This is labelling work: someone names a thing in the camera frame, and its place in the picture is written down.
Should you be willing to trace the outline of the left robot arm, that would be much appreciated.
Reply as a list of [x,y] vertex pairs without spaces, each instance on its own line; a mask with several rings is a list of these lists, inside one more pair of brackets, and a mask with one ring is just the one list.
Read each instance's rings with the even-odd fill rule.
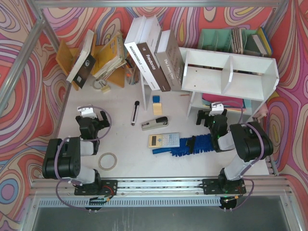
[[102,119],[94,113],[76,116],[80,136],[49,140],[42,165],[45,179],[64,180],[75,187],[76,195],[100,194],[103,183],[97,170],[81,164],[83,156],[96,155],[100,138],[98,133],[110,127],[105,111],[100,111]]

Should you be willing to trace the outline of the yellow grey calculator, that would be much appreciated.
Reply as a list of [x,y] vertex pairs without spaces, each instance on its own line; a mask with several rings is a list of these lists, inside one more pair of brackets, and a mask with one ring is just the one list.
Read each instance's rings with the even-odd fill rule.
[[149,148],[173,148],[180,146],[179,133],[163,133],[149,136]]

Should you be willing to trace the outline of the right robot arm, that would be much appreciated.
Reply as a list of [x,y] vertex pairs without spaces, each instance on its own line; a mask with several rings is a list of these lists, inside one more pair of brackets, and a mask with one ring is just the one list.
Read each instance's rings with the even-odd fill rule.
[[236,155],[214,179],[205,179],[200,188],[205,195],[245,194],[244,174],[259,160],[272,155],[273,143],[257,121],[245,124],[227,124],[227,111],[212,114],[199,110],[196,124],[204,123],[210,131],[194,138],[194,147],[200,152],[236,151]]

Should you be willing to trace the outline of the black clip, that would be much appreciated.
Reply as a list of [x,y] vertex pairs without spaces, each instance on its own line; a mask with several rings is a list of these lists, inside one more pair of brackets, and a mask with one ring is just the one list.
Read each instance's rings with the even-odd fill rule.
[[193,154],[195,146],[196,136],[191,136],[186,141],[186,147],[188,148],[188,154]]

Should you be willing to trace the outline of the blue microfiber duster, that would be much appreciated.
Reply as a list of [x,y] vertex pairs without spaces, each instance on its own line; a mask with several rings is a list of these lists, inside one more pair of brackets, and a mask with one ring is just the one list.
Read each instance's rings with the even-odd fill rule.
[[198,135],[189,138],[180,138],[180,146],[172,148],[158,148],[153,149],[153,154],[170,153],[175,157],[182,157],[185,155],[199,154],[214,151],[211,142],[211,135]]

